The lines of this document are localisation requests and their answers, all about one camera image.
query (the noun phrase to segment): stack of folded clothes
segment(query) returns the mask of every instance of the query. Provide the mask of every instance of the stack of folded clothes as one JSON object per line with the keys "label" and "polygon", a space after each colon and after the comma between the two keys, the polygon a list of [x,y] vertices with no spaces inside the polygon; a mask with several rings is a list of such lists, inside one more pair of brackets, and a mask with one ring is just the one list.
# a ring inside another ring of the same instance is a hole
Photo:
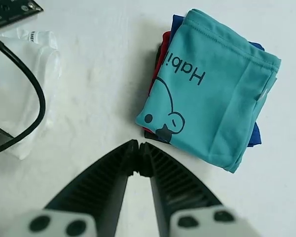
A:
{"label": "stack of folded clothes", "polygon": [[136,123],[145,137],[234,173],[246,148],[261,144],[255,121],[280,63],[202,11],[174,15]]}

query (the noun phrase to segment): clear plastic bag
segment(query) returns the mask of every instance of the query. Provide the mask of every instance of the clear plastic bag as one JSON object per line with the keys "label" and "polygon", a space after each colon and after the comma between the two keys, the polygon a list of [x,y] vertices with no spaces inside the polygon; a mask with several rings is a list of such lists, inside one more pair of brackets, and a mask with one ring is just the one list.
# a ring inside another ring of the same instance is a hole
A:
{"label": "clear plastic bag", "polygon": [[[32,134],[8,149],[19,159],[24,159],[50,118],[50,105],[61,72],[60,54],[52,32],[15,30],[4,35],[9,37],[0,37],[0,40],[33,72],[46,98],[42,123]],[[38,110],[38,98],[29,80],[0,52],[0,128],[17,136],[36,119]]]}

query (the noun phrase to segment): white surface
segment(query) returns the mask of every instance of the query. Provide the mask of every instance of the white surface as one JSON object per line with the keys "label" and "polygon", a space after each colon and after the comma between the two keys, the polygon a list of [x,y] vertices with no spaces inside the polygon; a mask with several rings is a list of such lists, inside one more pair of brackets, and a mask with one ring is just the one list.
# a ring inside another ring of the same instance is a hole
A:
{"label": "white surface", "polygon": [[[248,149],[231,174],[152,143],[175,155],[263,236],[296,236],[296,0],[39,3],[45,13],[24,28],[51,30],[59,42],[63,74],[55,127],[28,159],[0,155],[0,234],[111,149],[133,138],[144,141],[134,119],[148,92],[157,44],[173,13],[199,8],[283,60],[258,119],[263,145]],[[149,180],[132,177],[125,198],[116,236],[158,236]]]}

